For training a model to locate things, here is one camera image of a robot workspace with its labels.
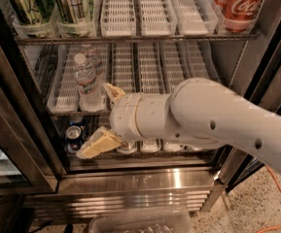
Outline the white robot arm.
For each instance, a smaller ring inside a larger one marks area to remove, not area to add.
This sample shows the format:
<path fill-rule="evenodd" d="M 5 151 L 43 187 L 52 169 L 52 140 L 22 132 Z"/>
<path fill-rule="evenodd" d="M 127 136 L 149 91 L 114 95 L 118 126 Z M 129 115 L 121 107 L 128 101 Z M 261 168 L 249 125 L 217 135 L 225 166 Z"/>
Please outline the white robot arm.
<path fill-rule="evenodd" d="M 229 145 L 281 174 L 281 116 L 220 83 L 191 78 L 170 94 L 124 93 L 106 85 L 114 107 L 109 129 L 101 126 L 77 152 L 91 159 L 124 142 L 161 139 L 195 149 Z"/>

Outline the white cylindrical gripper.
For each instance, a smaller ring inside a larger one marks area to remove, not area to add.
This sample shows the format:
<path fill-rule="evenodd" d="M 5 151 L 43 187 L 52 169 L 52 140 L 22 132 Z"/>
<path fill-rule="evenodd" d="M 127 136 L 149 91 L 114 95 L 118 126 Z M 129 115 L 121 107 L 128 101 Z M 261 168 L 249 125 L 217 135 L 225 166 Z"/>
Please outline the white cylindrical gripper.
<path fill-rule="evenodd" d="M 128 93 L 110 83 L 103 87 L 113 104 L 110 113 L 112 130 L 99 127 L 81 148 L 76 156 L 80 159 L 92 159 L 100 153 L 113 150 L 123 140 L 143 141 L 162 139 L 187 144 L 193 139 L 174 118 L 170 110 L 169 94 Z"/>

